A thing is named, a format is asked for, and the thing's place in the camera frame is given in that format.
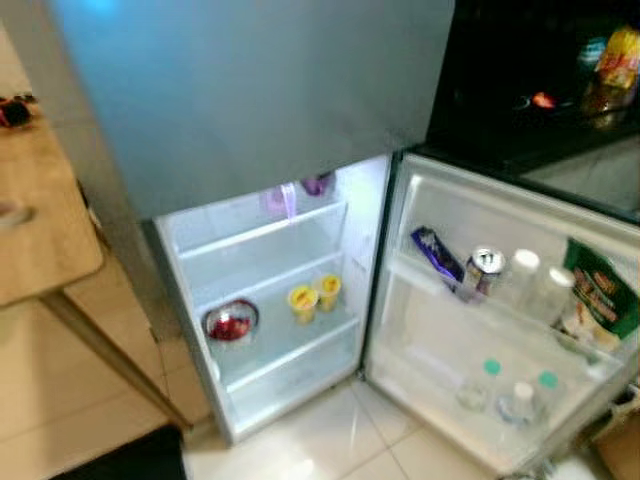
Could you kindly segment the purple drink can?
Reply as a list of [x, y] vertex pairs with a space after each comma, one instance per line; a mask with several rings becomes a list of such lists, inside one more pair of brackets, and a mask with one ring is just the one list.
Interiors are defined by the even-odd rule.
[[463, 279], [457, 293], [463, 302], [472, 303], [489, 296], [490, 288], [506, 269], [506, 256], [489, 246], [476, 247], [463, 265]]

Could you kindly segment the small water bottle teal cap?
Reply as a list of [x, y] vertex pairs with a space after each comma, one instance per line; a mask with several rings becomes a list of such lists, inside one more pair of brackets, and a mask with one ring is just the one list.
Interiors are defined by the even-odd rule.
[[564, 385], [561, 378], [552, 370], [541, 370], [535, 378], [534, 406], [536, 419], [547, 422], [563, 397]]
[[484, 412], [492, 403], [500, 372], [502, 365], [497, 358], [485, 358], [479, 370], [463, 379], [457, 390], [457, 401], [467, 410]]

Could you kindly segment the purple Dairy Milk carton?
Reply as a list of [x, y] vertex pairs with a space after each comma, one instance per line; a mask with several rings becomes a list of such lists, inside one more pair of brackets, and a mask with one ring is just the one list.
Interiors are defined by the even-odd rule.
[[419, 227], [412, 230], [410, 238], [422, 256], [438, 271], [445, 285], [451, 291], [457, 291], [458, 285], [465, 278], [465, 270], [457, 257], [439, 237], [434, 229]]

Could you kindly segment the grey freezer door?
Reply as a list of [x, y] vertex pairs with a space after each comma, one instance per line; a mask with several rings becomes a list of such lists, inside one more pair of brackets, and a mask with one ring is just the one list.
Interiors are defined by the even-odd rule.
[[424, 138], [454, 0], [51, 0], [141, 218]]

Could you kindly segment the grey kitchen cabinets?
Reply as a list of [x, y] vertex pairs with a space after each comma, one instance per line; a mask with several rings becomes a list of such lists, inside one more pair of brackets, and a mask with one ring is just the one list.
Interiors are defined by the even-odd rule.
[[635, 218], [639, 210], [640, 136], [564, 157], [521, 177], [589, 198], [627, 218]]

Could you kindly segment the green plastic bowl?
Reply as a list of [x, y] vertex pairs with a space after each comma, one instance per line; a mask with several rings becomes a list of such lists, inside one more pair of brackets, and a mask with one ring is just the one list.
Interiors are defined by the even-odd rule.
[[607, 37], [590, 37], [589, 40], [582, 45], [579, 56], [577, 56], [579, 67], [584, 70], [595, 70], [596, 65], [599, 64], [599, 60], [604, 54], [607, 42]]

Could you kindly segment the black and orange device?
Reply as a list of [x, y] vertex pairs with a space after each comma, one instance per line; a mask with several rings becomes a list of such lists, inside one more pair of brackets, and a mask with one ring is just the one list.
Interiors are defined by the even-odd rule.
[[33, 102], [37, 102], [32, 93], [20, 93], [13, 97], [0, 96], [0, 127], [19, 128], [27, 125], [35, 118], [31, 110]]

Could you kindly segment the steel bowl of red berries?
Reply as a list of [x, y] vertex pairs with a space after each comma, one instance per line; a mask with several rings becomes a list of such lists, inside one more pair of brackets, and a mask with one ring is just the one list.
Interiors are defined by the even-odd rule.
[[247, 298], [234, 298], [210, 308], [202, 316], [202, 328], [210, 340], [224, 344], [246, 343], [259, 326], [260, 311]]

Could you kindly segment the silver fridge door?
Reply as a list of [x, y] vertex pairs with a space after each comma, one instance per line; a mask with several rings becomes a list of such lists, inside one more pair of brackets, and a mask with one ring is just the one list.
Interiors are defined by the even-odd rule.
[[[503, 271], [489, 296], [463, 302], [411, 241], [419, 227], [434, 229], [463, 269], [479, 246], [502, 252], [506, 265], [516, 250], [538, 253], [539, 273], [525, 300], [516, 308], [495, 300]], [[549, 326], [532, 316], [531, 293], [550, 266], [563, 268], [571, 238], [607, 257], [637, 293], [640, 230], [631, 221], [430, 157], [404, 154], [396, 161], [364, 375], [484, 477], [543, 474], [605, 417], [639, 370], [637, 330], [620, 348], [605, 352], [562, 333], [559, 321]], [[492, 403], [484, 412], [467, 410], [457, 390], [490, 357], [502, 365]], [[516, 381], [535, 389], [541, 370], [556, 372], [564, 385], [552, 419], [527, 428], [500, 419], [499, 394]]]

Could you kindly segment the black floor mat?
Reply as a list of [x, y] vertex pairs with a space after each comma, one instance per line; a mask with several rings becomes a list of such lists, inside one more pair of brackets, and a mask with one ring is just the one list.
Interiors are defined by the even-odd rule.
[[164, 426], [50, 480], [188, 480], [182, 430]]

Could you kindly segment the dark purple plastic container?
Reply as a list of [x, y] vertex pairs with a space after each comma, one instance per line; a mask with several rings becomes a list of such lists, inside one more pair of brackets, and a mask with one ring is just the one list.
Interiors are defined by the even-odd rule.
[[319, 175], [310, 175], [310, 177], [298, 180], [298, 184], [303, 192], [310, 197], [324, 197], [332, 191], [333, 186], [337, 182], [337, 173], [326, 172]]

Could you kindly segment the white plastic bottle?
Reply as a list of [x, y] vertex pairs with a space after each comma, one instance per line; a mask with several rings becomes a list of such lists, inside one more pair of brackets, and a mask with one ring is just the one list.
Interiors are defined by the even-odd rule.
[[563, 268], [550, 266], [547, 273], [540, 276], [538, 288], [531, 293], [532, 316], [547, 325], [556, 325], [571, 306], [573, 297], [573, 276]]
[[527, 292], [538, 276], [541, 259], [531, 250], [516, 250], [508, 257], [506, 270], [494, 289], [494, 298], [516, 308], [525, 300]]

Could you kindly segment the small water bottle white cap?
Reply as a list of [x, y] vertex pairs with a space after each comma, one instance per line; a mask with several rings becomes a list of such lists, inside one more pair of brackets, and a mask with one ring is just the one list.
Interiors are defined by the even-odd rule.
[[525, 381], [516, 381], [507, 392], [499, 394], [495, 407], [500, 419], [516, 428], [527, 428], [538, 421], [538, 396], [534, 387]]

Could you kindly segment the yellow red snack bag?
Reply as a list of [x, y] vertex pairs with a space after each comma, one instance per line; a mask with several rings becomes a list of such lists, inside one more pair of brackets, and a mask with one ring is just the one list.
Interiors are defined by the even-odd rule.
[[639, 60], [639, 29], [618, 28], [608, 38], [605, 50], [596, 64], [596, 77], [604, 86], [631, 90], [639, 76]]

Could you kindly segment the large brown cardboard box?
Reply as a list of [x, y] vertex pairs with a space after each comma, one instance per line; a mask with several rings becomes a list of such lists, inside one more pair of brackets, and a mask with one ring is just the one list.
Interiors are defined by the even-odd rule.
[[595, 451], [613, 480], [640, 480], [639, 439], [639, 420], [631, 417], [595, 440]]

